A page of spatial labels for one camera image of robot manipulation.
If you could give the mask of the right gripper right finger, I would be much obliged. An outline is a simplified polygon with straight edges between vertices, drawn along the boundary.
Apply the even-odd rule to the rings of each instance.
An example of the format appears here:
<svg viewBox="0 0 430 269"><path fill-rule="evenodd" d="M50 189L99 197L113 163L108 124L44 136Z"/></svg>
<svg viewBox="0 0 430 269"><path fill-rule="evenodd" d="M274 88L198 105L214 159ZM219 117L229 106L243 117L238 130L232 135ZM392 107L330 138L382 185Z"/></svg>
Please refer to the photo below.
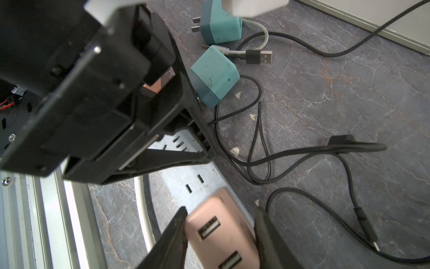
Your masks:
<svg viewBox="0 0 430 269"><path fill-rule="evenodd" d="M255 241L261 269L303 269L262 207L255 212Z"/></svg>

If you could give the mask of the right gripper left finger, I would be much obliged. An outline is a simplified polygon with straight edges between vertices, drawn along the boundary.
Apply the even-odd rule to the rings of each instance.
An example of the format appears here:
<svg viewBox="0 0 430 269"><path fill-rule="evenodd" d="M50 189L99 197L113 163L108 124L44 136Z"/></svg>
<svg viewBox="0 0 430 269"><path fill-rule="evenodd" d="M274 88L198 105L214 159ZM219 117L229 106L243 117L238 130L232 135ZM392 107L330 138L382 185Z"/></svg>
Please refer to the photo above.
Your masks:
<svg viewBox="0 0 430 269"><path fill-rule="evenodd" d="M188 248L185 236L185 206L178 209L159 241L137 266L138 269L183 269Z"/></svg>

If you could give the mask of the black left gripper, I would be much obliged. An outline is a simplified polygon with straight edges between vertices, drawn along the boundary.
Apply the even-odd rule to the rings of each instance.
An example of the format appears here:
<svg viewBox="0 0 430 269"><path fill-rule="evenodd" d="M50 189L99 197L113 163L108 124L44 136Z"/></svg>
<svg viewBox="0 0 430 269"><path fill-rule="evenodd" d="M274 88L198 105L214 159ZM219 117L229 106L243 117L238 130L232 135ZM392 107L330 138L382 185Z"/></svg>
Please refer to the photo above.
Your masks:
<svg viewBox="0 0 430 269"><path fill-rule="evenodd" d="M140 94L170 67L152 99ZM215 157L164 20L145 1L2 1L1 80L39 97L1 106L1 169L108 184ZM200 152L148 149L188 131Z"/></svg>

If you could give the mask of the pink charger plug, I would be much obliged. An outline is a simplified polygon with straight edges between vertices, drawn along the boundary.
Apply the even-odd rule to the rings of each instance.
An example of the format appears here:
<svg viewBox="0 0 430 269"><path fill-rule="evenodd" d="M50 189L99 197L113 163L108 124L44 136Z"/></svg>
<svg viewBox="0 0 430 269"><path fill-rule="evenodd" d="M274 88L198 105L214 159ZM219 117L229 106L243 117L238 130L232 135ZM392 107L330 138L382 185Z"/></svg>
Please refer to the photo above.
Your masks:
<svg viewBox="0 0 430 269"><path fill-rule="evenodd" d="M227 188L219 188L185 220L185 235L205 269L258 269L255 233Z"/></svg>

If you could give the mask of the blue-grey power strip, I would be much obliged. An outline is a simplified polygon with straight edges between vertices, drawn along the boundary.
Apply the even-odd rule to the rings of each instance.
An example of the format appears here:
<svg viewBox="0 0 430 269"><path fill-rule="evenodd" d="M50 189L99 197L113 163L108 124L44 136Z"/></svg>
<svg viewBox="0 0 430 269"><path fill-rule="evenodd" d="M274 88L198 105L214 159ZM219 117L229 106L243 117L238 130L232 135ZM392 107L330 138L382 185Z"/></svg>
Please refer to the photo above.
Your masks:
<svg viewBox="0 0 430 269"><path fill-rule="evenodd" d="M200 152L202 148L196 139L186 131L169 136L165 135L159 142L154 142L148 149L177 152ZM173 167L150 173L148 175L152 208L150 209L152 224L157 224L162 233L179 207L185 206L190 214L202 202L219 188L226 187L245 215L246 223L252 228L254 220L243 203L239 200L224 175L214 161L203 165ZM185 258L185 269L202 269L191 245Z"/></svg>

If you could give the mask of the teal charger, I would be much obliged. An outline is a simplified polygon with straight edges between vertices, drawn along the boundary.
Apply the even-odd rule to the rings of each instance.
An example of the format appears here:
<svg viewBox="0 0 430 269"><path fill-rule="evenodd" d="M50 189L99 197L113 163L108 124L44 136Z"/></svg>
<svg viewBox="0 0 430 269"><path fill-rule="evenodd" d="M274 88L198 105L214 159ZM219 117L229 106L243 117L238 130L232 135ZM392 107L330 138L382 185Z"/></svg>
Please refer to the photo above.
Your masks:
<svg viewBox="0 0 430 269"><path fill-rule="evenodd" d="M197 26L193 33L200 33L204 42L211 46L237 41L242 38L243 19L235 17L222 8L222 1L204 1L200 17L192 19Z"/></svg>
<svg viewBox="0 0 430 269"><path fill-rule="evenodd" d="M191 66L188 76L199 100L214 108L240 79L237 67L219 46L210 46Z"/></svg>

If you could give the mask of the orange power strip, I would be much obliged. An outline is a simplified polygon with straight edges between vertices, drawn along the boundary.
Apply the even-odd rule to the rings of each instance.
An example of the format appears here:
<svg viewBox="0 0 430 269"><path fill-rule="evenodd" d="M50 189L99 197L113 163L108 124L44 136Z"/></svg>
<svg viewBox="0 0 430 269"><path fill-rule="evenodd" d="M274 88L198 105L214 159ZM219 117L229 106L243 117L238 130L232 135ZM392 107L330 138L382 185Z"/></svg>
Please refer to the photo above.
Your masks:
<svg viewBox="0 0 430 269"><path fill-rule="evenodd" d="M170 67L153 85L144 84L140 89L140 94L146 98L152 99L168 84L174 75L175 72L172 67Z"/></svg>

